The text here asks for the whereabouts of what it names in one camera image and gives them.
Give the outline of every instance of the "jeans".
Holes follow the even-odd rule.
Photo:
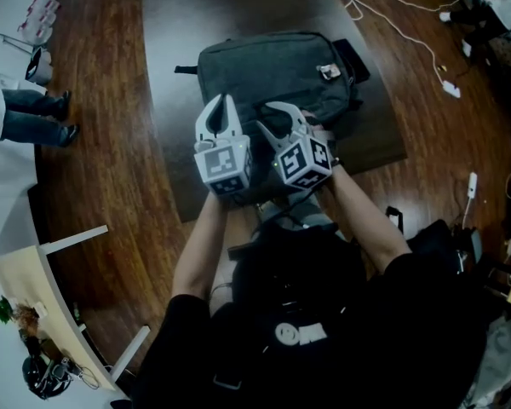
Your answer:
[[[59,116],[63,99],[42,95],[31,89],[3,89],[6,114],[1,140],[60,146],[68,129],[43,116]]]
[[[469,33],[464,38],[464,41],[472,46],[481,45],[508,32],[508,28],[497,18],[490,6],[477,5],[471,10],[451,12],[451,21],[471,25],[486,21],[484,27]]]
[[[299,193],[293,193],[288,196],[288,203],[293,205],[301,199],[304,199],[309,191],[300,191]],[[265,204],[265,209],[263,213],[260,215],[261,222],[265,222],[270,220],[273,216],[280,213],[282,210],[272,202],[268,202]],[[290,216],[294,218],[300,224],[305,224],[306,226],[324,226],[326,224],[331,224],[333,221],[324,213],[320,208],[318,200],[316,196],[311,195],[306,201],[298,204],[290,211]],[[287,230],[302,230],[303,227],[299,226],[292,222],[288,217],[279,218],[276,223],[281,227]],[[341,231],[337,230],[336,235],[345,239],[344,235]]]

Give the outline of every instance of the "person's leg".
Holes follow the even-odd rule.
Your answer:
[[[40,94],[32,89],[3,89],[2,93],[6,109],[10,111],[43,116],[51,115],[58,119],[66,117],[70,100],[68,91],[58,98]]]
[[[282,210],[272,201],[267,201],[260,206],[259,218],[261,223],[268,222],[271,218],[278,215]],[[290,229],[290,225],[285,222],[285,218],[282,216],[276,220],[276,223],[286,229]]]
[[[450,21],[453,23],[462,23],[462,24],[470,24],[475,25],[480,23],[481,21],[485,21],[488,19],[488,11],[484,8],[473,8],[471,10],[457,10],[455,12],[450,12]]]
[[[69,130],[68,127],[36,115],[6,111],[1,139],[44,146],[63,146],[68,141]]]
[[[464,41],[473,47],[475,45],[487,43],[491,39],[499,37],[506,32],[508,32],[507,27],[504,26],[495,15],[493,15],[489,17],[484,27],[469,33],[464,38]]]
[[[288,196],[288,203],[290,203],[290,205],[297,204],[290,211],[291,217],[297,220],[300,224],[309,227],[325,226],[333,223],[333,221],[322,211],[322,208],[318,203],[318,199],[316,199],[314,194],[302,203],[297,203],[306,198],[309,193],[310,191],[300,191],[299,193],[293,193]],[[345,239],[341,231],[337,231],[336,235],[341,239]]]

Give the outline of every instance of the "white cable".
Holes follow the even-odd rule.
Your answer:
[[[447,4],[441,4],[438,8],[436,9],[431,9],[431,8],[426,8],[424,6],[419,6],[418,4],[414,4],[414,3],[409,3],[409,2],[406,2],[404,0],[396,0],[406,6],[412,6],[414,8],[418,8],[418,9],[422,9],[422,10],[426,10],[428,12],[437,12],[439,10],[441,10],[442,8],[445,8],[445,7],[448,7],[448,6],[452,6],[456,3],[458,3],[460,0],[455,0],[453,3],[447,3]],[[410,41],[412,41],[413,43],[417,43],[417,44],[420,44],[420,45],[423,45],[432,55],[432,66],[433,66],[433,70],[435,71],[435,75],[437,76],[437,79],[439,80],[439,82],[441,84],[443,84],[443,79],[441,78],[441,75],[439,74],[439,69],[437,67],[437,62],[436,62],[436,57],[435,57],[435,53],[434,51],[426,44],[424,43],[423,41],[421,41],[420,39],[415,39],[413,37],[409,37],[408,35],[405,35],[386,15],[384,14],[381,14],[380,12],[374,10],[371,6],[369,6],[368,4],[366,3],[363,3],[362,1],[360,0],[350,0],[347,4],[345,4],[345,9],[348,8],[348,6],[350,6],[351,4],[353,4],[353,6],[356,8],[356,10],[358,11],[359,13],[359,16],[356,17],[356,18],[352,18],[353,21],[360,21],[362,18],[364,18],[364,13],[361,11],[361,9],[359,8],[358,4],[361,4],[362,6],[366,7],[368,10],[370,10],[371,12],[373,12],[374,14],[382,17],[384,20],[386,20],[388,22],[388,24],[393,27],[397,33],[399,33],[399,35],[401,35],[402,37],[404,37],[405,39],[408,39]]]
[[[466,220],[468,219],[468,212],[469,212],[470,204],[471,204],[471,198],[468,199],[468,204],[466,205],[466,211],[463,213],[462,230],[466,227]]]
[[[78,366],[78,368],[81,370],[79,374],[79,378],[82,380],[83,383],[85,383],[87,386],[89,386],[91,389],[98,389],[100,388],[100,383],[95,377],[95,374],[87,367],[87,366]],[[94,382],[90,382],[86,379],[86,377],[90,377],[90,380],[93,380]]]

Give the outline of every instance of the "dark rug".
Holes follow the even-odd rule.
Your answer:
[[[180,219],[197,218],[207,189],[193,159],[195,120],[204,104],[198,80],[175,74],[197,65],[198,54],[229,38],[281,31],[321,32],[346,38],[369,79],[356,85],[364,104],[346,112],[334,128],[338,154],[351,174],[406,157],[388,93],[369,50],[340,0],[144,0],[146,59],[154,122]],[[249,203],[284,193],[272,178],[245,196]]]

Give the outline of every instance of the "black shoe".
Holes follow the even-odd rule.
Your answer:
[[[65,91],[64,94],[62,95],[60,110],[55,117],[59,121],[65,121],[68,118],[68,107],[70,106],[70,97],[72,97],[72,92],[70,91]]]
[[[66,140],[60,144],[61,147],[68,147],[72,142],[78,137],[80,127],[79,124],[74,124],[73,126],[68,126],[68,136],[66,137]]]

